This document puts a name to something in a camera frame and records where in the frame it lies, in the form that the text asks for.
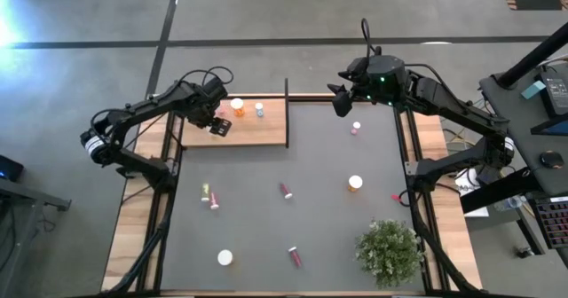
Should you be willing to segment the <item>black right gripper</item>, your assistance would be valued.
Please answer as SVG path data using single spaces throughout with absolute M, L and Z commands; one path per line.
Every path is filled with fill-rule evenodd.
M 338 75 L 352 83 L 351 89 L 347 90 L 344 85 L 328 84 L 327 88 L 334 93 L 332 105 L 339 117 L 345 117 L 352 109 L 353 101 L 375 101 L 376 84 L 378 74 L 367 71 L 368 58 L 354 59 L 344 71 Z

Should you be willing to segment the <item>small teal box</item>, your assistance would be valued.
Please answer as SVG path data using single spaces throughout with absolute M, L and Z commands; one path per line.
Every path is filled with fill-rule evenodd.
M 542 81 L 533 82 L 525 90 L 522 91 L 521 96 L 524 99 L 531 99 L 538 95 L 542 90 L 546 88 L 546 85 Z

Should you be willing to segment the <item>white paper sheet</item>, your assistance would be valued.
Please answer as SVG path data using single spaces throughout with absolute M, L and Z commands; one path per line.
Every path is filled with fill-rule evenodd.
M 480 183 L 477 181 L 477 172 L 475 169 L 464 169 L 458 172 L 454 178 L 454 183 L 456 184 L 461 196 L 465 196 L 480 187 Z M 467 218 L 485 218 L 489 216 L 489 212 L 487 208 L 479 208 L 467 213 L 465 216 Z

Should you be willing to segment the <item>black desk leg foot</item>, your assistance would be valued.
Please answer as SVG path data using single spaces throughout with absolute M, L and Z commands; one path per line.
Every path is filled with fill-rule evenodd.
M 540 184 L 535 175 L 530 169 L 524 168 L 461 196 L 461 208 L 463 213 L 467 214 L 479 208 L 490 207 L 494 203 L 509 197 L 540 191 Z M 516 214 L 517 226 L 523 233 L 528 247 L 532 248 L 535 255 L 544 255 L 545 250 L 527 221 L 523 210 L 517 208 L 513 211 Z

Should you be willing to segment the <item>grey side desk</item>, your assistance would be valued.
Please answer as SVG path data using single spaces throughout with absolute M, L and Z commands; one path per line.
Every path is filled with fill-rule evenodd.
M 43 207 L 67 211 L 70 204 L 0 177 L 0 298 L 12 297 Z

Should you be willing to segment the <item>black power adapter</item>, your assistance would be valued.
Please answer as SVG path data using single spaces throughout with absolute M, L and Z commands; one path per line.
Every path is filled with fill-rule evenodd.
M 568 85 L 555 71 L 540 73 L 545 89 L 540 92 L 543 105 L 550 118 L 568 113 Z

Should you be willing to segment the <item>black computer tower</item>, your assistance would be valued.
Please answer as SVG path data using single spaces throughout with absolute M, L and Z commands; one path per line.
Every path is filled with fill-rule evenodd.
M 11 182 L 19 182 L 24 166 L 17 161 L 0 155 L 0 178 Z

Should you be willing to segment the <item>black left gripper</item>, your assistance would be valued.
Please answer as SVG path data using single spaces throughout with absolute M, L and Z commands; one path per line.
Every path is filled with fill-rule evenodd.
M 225 137 L 232 122 L 216 117 L 216 110 L 220 107 L 219 100 L 201 100 L 190 98 L 187 100 L 187 120 L 198 128 L 211 127 L 209 133 Z

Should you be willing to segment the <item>dark grey desk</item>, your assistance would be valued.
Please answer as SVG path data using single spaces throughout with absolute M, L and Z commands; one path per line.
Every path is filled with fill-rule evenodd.
M 565 196 L 568 195 L 568 136 L 532 134 L 531 128 L 547 122 L 548 114 L 541 98 L 522 97 L 522 92 L 535 82 L 536 75 L 535 72 L 526 74 L 512 90 L 503 89 L 491 76 L 480 80 L 479 85 L 493 110 L 509 120 L 509 135 L 542 190 L 551 197 Z M 559 153 L 564 159 L 564 166 L 560 169 L 545 168 L 540 163 L 540 154 L 545 151 Z

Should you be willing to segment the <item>potted green plant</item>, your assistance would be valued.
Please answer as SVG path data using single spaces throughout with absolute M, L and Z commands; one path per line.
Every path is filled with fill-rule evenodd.
M 356 238 L 355 260 L 383 289 L 413 281 L 424 258 L 420 238 L 405 223 L 373 219 L 367 231 Z

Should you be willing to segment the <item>backlit keyboard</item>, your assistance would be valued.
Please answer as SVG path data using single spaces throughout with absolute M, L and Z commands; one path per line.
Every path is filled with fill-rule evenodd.
M 568 196 L 529 200 L 549 249 L 568 247 Z

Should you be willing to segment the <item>black power supply box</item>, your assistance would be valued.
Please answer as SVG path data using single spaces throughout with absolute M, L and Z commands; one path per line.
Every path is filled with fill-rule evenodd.
M 476 169 L 476 181 L 479 185 L 488 185 L 501 179 L 501 171 L 488 165 Z

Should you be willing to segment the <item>black computer mouse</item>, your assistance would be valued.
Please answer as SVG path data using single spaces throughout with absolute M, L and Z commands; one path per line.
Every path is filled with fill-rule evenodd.
M 540 163 L 547 169 L 561 169 L 564 159 L 558 152 L 545 151 L 540 154 Z

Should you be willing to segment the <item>grey table mat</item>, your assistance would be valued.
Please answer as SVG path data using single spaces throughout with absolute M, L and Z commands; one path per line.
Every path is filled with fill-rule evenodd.
M 391 195 L 406 187 L 394 113 L 355 105 L 293 104 L 288 146 L 184 152 L 162 267 L 164 290 L 372 291 L 355 260 L 356 238 L 375 220 L 412 222 Z M 351 134 L 360 122 L 357 135 Z M 348 190 L 350 176 L 363 185 Z M 209 184 L 219 208 L 201 201 Z M 286 200 L 280 183 L 293 197 Z M 288 250 L 297 247 L 297 268 Z M 217 255 L 233 252 L 222 266 Z

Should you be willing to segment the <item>black aluminium table frame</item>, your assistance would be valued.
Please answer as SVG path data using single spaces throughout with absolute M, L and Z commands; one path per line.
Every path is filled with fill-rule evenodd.
M 394 118 L 402 139 L 404 160 L 438 159 L 447 155 L 444 131 L 437 116 L 396 112 Z M 188 137 L 190 128 L 175 114 L 155 117 L 142 123 L 134 150 L 144 156 L 160 155 L 174 169 L 179 169 L 182 150 L 178 144 Z M 422 220 L 463 277 L 471 285 L 481 287 L 456 190 L 450 179 L 443 178 L 431 195 L 418 198 L 416 204 Z M 103 291 L 111 290 L 125 277 L 164 218 L 165 209 L 173 198 L 166 192 L 155 192 L 139 178 L 130 178 L 123 199 L 101 286 Z M 166 242 L 160 240 L 134 278 L 129 288 L 131 292 L 157 292 L 162 270 L 160 260 L 165 256 L 165 250 Z

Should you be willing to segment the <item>clear plastic water bottle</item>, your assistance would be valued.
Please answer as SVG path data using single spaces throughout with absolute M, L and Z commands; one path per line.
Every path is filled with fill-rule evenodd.
M 497 211 L 504 212 L 507 210 L 520 208 L 524 202 L 525 202 L 524 196 L 516 195 L 513 197 L 509 197 L 505 200 L 500 200 L 494 203 L 493 206 Z

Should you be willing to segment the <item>black vertical pole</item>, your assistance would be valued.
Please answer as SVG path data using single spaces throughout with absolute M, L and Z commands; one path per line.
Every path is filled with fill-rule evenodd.
M 506 90 L 514 88 L 516 82 L 537 67 L 554 52 L 568 43 L 568 22 L 546 38 L 513 67 L 496 78 L 497 84 Z

